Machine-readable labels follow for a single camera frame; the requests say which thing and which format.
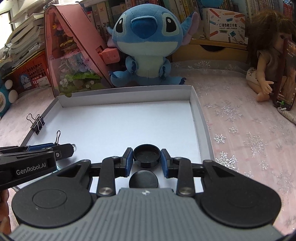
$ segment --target orange basket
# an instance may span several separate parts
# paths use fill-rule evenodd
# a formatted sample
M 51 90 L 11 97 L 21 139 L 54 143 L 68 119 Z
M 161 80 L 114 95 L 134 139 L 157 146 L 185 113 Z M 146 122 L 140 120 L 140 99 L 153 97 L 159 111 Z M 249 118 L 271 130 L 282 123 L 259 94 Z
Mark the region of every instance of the orange basket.
M 49 74 L 45 51 L 41 51 L 17 67 L 5 80 L 12 80 L 18 94 L 41 86 L 49 86 Z

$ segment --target doll's face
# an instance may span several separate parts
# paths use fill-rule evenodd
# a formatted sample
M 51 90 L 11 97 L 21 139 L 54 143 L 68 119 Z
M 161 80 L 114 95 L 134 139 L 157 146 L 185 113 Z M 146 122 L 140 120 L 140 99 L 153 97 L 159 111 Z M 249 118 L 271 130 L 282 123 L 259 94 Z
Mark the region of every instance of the doll's face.
M 285 33 L 277 33 L 274 39 L 274 48 L 280 53 L 283 52 L 284 39 L 292 39 L 292 35 Z

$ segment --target wooden drawer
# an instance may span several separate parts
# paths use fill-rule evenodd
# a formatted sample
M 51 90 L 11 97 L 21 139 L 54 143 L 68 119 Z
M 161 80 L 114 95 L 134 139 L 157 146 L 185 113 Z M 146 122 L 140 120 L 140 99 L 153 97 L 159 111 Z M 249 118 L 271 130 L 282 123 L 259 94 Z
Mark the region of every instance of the wooden drawer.
M 244 45 L 209 41 L 205 39 L 192 39 L 188 45 L 181 46 L 172 55 L 172 61 L 186 60 L 235 60 L 245 63 L 247 61 L 247 47 Z

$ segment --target white pom-pom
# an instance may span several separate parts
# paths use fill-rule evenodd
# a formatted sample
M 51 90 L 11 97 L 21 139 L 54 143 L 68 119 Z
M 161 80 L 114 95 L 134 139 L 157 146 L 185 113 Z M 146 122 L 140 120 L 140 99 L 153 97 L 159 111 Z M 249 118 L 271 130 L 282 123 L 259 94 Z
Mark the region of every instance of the white pom-pom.
M 12 84 L 13 84 L 12 80 L 7 80 L 4 85 L 5 85 L 5 88 L 9 90 L 11 89 Z
M 18 99 L 18 93 L 16 90 L 11 90 L 8 95 L 8 100 L 10 103 L 14 103 Z

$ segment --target smartphone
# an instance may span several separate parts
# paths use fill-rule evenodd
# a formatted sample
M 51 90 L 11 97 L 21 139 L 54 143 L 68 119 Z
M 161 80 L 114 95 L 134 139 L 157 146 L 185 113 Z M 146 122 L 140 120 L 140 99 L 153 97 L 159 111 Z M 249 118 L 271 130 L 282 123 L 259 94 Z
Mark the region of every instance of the smartphone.
M 273 103 L 276 107 L 291 110 L 296 95 L 296 43 L 284 40 L 283 54 L 280 58 L 276 78 Z

